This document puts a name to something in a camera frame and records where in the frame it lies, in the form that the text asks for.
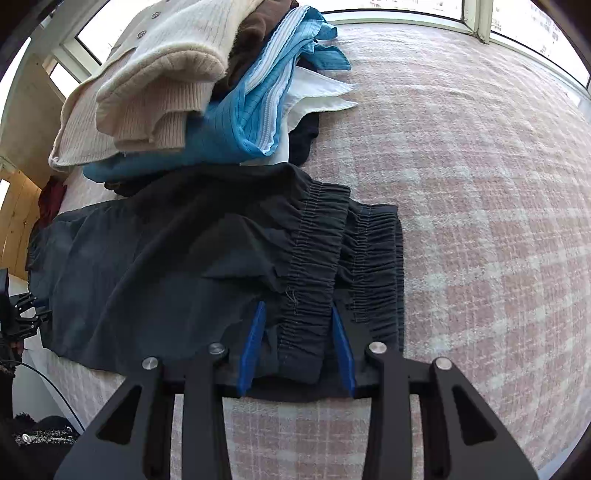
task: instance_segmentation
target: brown garment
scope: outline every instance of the brown garment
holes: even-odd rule
[[[226,76],[213,88],[213,100],[223,99],[234,89],[261,54],[271,32],[291,8],[299,6],[296,0],[263,0],[256,10],[242,21],[230,52]]]

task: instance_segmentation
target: elastic waistband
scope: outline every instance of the elastic waistband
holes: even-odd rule
[[[351,201],[336,288],[374,340],[404,349],[404,254],[398,209]]]
[[[300,209],[278,324],[278,375],[318,381],[330,332],[335,277],[349,210],[349,189],[311,180]]]

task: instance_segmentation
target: black cable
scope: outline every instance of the black cable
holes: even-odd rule
[[[70,411],[72,412],[72,415],[74,415],[74,418],[76,419],[76,421],[78,422],[78,424],[82,428],[82,431],[85,431],[86,430],[84,428],[84,425],[82,425],[82,422],[80,421],[80,419],[78,418],[78,416],[74,413],[74,410],[72,409],[72,407],[70,407],[70,404],[68,403],[68,401],[66,400],[66,398],[64,397],[64,395],[62,395],[61,392],[57,389],[57,387],[53,384],[53,382],[51,380],[49,380],[45,375],[43,375],[39,370],[37,370],[36,368],[32,367],[31,365],[25,364],[23,362],[19,362],[17,360],[0,360],[0,364],[1,363],[22,365],[24,367],[27,367],[29,370],[33,370],[36,374],[41,375],[45,380],[47,380],[49,382],[49,384],[54,388],[54,390],[58,393],[58,395],[64,401],[64,403],[66,404],[66,406],[70,409]]]

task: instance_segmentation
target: wooden cabinet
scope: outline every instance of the wooden cabinet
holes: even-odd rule
[[[0,170],[0,179],[10,182],[0,208],[0,268],[27,279],[25,263],[33,225],[39,218],[41,189],[21,171]]]

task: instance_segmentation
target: cream knit sweater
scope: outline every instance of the cream knit sweater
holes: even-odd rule
[[[66,100],[50,165],[183,148],[188,112],[206,109],[240,23],[261,1],[163,0],[140,12]]]

